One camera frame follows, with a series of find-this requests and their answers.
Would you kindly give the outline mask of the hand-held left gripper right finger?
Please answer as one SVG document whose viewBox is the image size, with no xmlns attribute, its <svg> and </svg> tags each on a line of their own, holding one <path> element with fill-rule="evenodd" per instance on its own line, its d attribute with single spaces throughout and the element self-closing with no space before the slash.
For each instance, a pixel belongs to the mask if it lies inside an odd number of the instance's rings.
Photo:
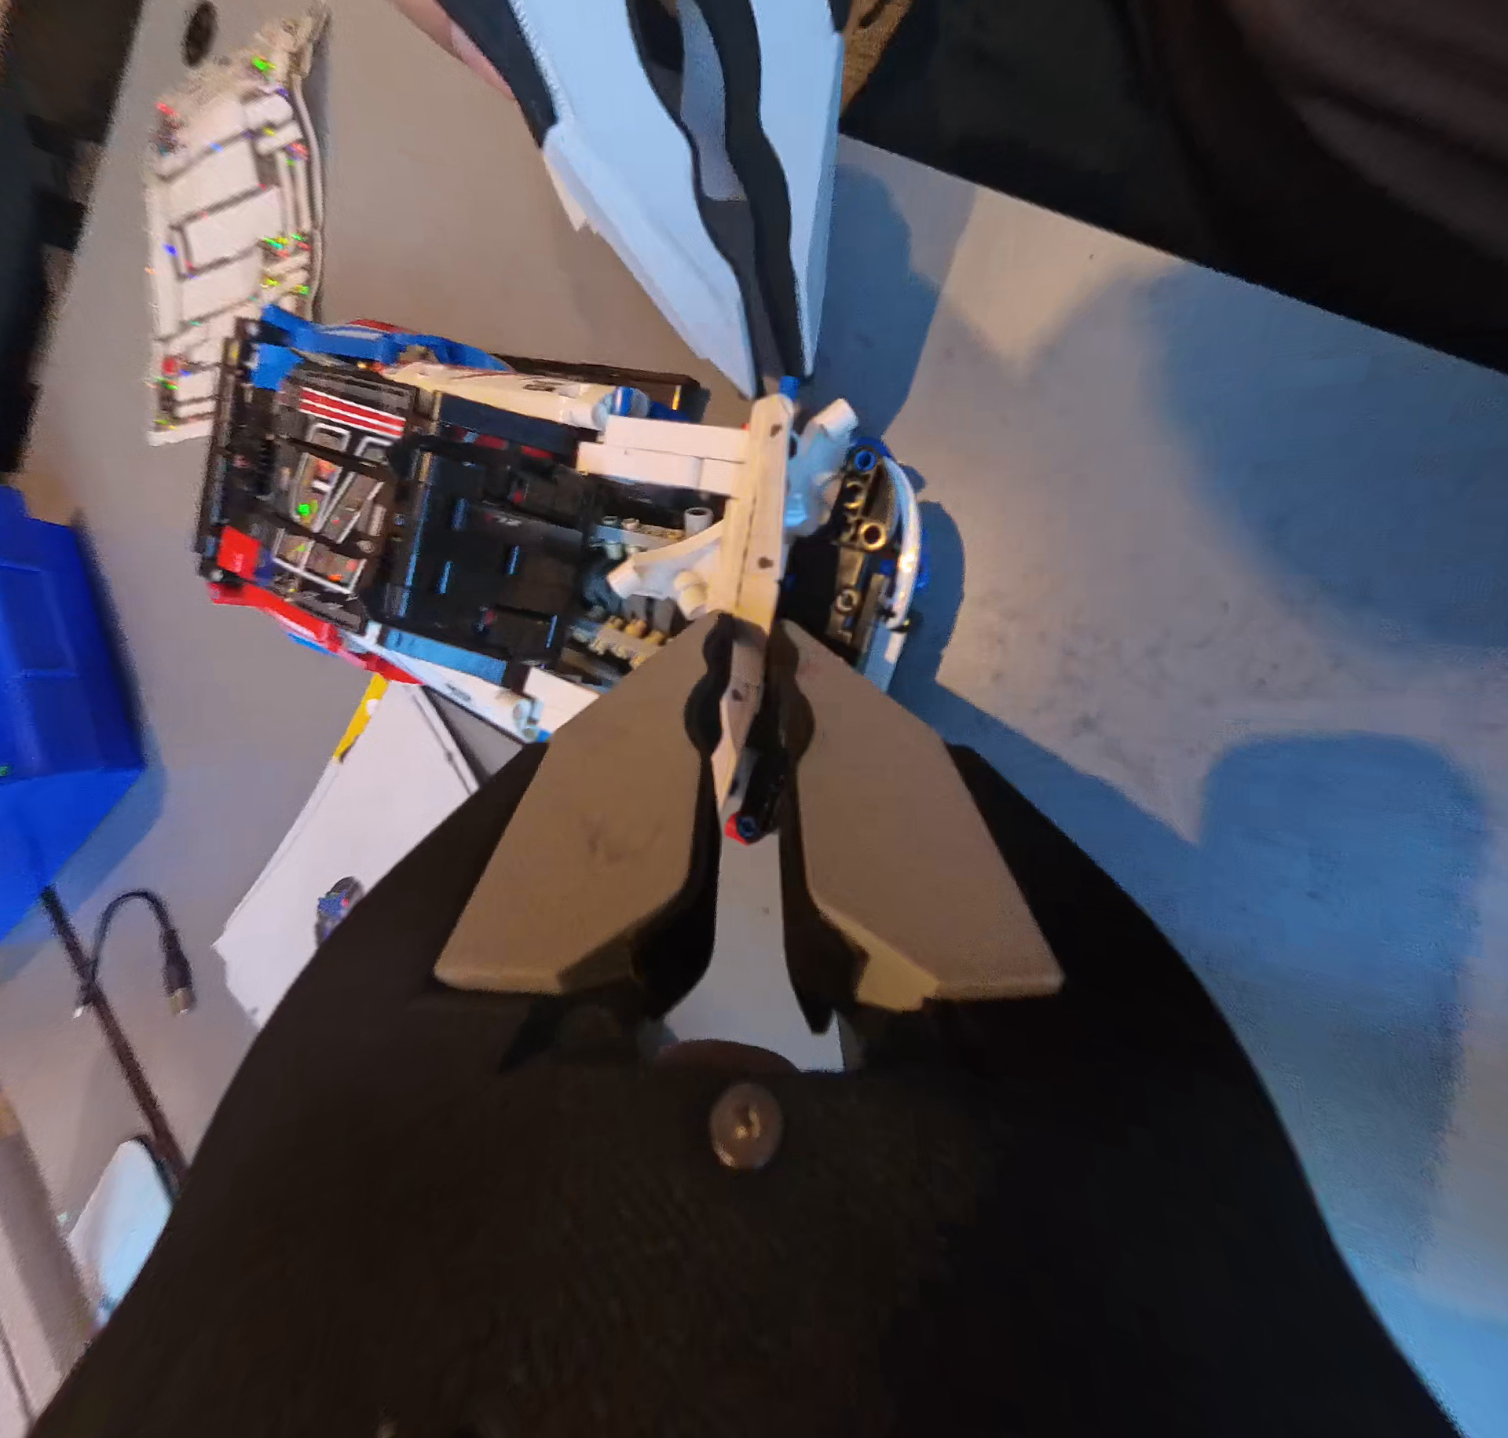
<svg viewBox="0 0 1508 1438">
<path fill-rule="evenodd" d="M 784 951 L 809 1027 L 1057 993 L 1063 971 L 939 734 L 791 621 L 771 638 L 771 702 Z"/>
</svg>

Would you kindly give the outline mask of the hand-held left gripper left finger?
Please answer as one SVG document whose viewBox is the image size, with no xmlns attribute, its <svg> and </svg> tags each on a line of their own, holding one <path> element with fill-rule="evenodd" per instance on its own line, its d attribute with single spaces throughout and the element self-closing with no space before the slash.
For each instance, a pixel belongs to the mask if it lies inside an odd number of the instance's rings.
<svg viewBox="0 0 1508 1438">
<path fill-rule="evenodd" d="M 722 614 L 555 730 L 436 963 L 461 991 L 688 995 L 718 892 Z"/>
</svg>

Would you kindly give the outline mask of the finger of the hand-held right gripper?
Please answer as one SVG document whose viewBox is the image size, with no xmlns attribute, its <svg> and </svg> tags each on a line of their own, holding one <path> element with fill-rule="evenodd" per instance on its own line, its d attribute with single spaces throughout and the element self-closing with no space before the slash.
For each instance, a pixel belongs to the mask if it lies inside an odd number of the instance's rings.
<svg viewBox="0 0 1508 1438">
<path fill-rule="evenodd" d="M 742 392 L 781 377 L 766 299 L 761 49 L 749 0 L 673 0 L 680 77 L 651 74 L 636 0 L 506 0 L 554 118 L 555 188 L 695 355 Z"/>
<path fill-rule="evenodd" d="M 734 384 L 811 375 L 821 326 L 845 0 L 673 0 L 692 198 L 730 269 Z"/>
</svg>

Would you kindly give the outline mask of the holographic sticker sheet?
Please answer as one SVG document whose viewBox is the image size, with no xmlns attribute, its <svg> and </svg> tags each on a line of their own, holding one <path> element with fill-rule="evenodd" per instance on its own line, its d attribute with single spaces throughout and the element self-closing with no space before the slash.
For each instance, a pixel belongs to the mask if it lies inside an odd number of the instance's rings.
<svg viewBox="0 0 1508 1438">
<path fill-rule="evenodd" d="M 304 86 L 328 20 L 325 0 L 269 20 L 155 104 L 143 161 L 153 448 L 210 432 L 224 341 L 240 320 L 271 304 L 311 318 L 325 166 Z"/>
</svg>

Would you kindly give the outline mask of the toy brick race car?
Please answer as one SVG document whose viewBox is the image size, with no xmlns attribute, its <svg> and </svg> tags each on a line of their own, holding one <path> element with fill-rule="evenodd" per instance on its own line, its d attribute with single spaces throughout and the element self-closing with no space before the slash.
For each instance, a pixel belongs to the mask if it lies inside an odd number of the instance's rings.
<svg viewBox="0 0 1508 1438">
<path fill-rule="evenodd" d="M 887 688 L 927 579 L 917 491 L 848 402 L 794 405 L 777 619 Z M 271 304 L 224 341 L 198 574 L 533 742 L 718 611 L 752 407 L 705 411 L 686 373 Z"/>
</svg>

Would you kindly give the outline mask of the white toy brick panel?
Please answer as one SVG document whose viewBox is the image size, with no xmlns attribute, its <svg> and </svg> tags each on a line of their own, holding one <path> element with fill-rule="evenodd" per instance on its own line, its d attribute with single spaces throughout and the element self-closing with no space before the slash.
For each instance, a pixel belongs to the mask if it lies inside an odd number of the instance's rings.
<svg viewBox="0 0 1508 1438">
<path fill-rule="evenodd" d="M 784 567 L 789 436 L 796 405 L 787 394 L 757 400 L 749 414 L 740 481 L 729 501 L 718 584 L 718 626 L 708 645 L 718 693 L 718 739 L 708 752 L 718 816 L 742 801 L 740 773 L 764 702 L 764 666 L 776 628 Z"/>
</svg>

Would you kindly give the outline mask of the grey desk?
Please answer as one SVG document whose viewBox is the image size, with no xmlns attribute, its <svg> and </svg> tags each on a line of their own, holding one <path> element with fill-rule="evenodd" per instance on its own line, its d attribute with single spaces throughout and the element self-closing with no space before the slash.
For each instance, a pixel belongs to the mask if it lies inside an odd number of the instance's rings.
<svg viewBox="0 0 1508 1438">
<path fill-rule="evenodd" d="M 65 869 L 150 887 L 106 993 L 198 1145 L 252 1039 L 214 951 L 326 766 L 352 666 L 220 609 L 203 451 L 148 444 L 141 153 L 200 0 L 145 0 L 20 486 L 79 523 L 150 768 Z M 309 0 L 207 0 L 219 42 Z M 328 0 L 323 308 L 498 352 L 685 368 L 565 222 L 522 119 L 382 0 Z M 1469 1434 L 1504 1434 L 1504 377 L 840 146 L 819 385 L 924 480 L 897 677 L 1178 943 L 1252 1052 L 1358 1279 Z"/>
</svg>

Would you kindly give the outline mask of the thick instruction booklet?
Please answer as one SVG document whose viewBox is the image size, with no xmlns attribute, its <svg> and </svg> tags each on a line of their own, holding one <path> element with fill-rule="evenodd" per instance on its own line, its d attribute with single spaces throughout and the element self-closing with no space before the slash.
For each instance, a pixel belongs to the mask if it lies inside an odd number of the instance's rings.
<svg viewBox="0 0 1508 1438">
<path fill-rule="evenodd" d="M 289 830 L 215 939 L 262 1027 L 353 902 L 522 749 L 444 693 L 373 678 Z"/>
</svg>

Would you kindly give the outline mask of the blue storage bin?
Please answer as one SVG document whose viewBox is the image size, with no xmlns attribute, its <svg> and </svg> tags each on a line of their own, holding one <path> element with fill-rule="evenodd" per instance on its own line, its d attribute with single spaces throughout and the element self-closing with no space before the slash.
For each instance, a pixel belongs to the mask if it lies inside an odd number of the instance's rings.
<svg viewBox="0 0 1508 1438">
<path fill-rule="evenodd" d="M 145 769 L 76 530 L 1 488 L 1 938 Z"/>
</svg>

